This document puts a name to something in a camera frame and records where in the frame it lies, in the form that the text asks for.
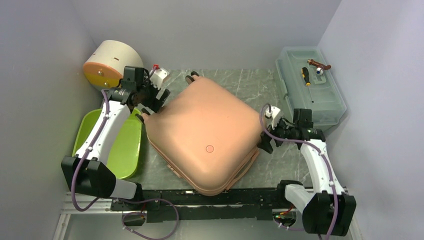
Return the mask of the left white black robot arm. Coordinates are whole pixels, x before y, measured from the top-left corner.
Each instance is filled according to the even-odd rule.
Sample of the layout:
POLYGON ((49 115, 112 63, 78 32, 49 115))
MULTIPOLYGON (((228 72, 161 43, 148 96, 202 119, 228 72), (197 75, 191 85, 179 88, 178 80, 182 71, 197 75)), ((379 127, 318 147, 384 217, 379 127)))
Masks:
POLYGON ((61 169, 71 192, 72 200, 82 194, 97 198, 124 199, 131 210, 144 203, 139 183, 119 179, 107 167, 112 146, 124 125, 138 105, 158 112, 170 91, 162 89, 169 77, 163 67, 151 71, 143 67, 125 66, 118 86, 101 91, 104 99, 100 115, 82 146, 72 156, 65 156, 61 169))

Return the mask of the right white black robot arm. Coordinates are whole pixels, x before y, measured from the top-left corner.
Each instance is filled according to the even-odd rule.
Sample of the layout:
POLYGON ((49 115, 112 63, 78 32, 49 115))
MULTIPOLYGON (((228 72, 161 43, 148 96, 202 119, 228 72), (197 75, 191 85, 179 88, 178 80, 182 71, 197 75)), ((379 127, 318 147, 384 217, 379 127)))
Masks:
POLYGON ((269 103, 259 114, 262 127, 258 148, 271 154, 275 146, 284 142, 295 143, 304 157, 312 180, 313 191, 297 181, 281 181, 282 190, 275 194, 276 203, 287 208, 291 204, 300 211, 303 229, 329 239, 347 235, 357 202, 339 183, 331 165, 327 143, 321 129, 315 128, 312 110, 296 108, 293 119, 281 116, 281 110, 269 103))

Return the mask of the pink hard-shell suitcase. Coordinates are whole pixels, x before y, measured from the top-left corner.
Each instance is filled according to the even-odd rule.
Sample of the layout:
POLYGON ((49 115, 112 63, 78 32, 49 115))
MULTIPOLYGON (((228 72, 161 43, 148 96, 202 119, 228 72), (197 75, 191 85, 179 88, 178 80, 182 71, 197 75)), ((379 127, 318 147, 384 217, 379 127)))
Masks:
POLYGON ((260 114, 207 77, 156 113, 141 114, 147 139, 169 168, 205 196, 230 189, 259 155, 260 114))

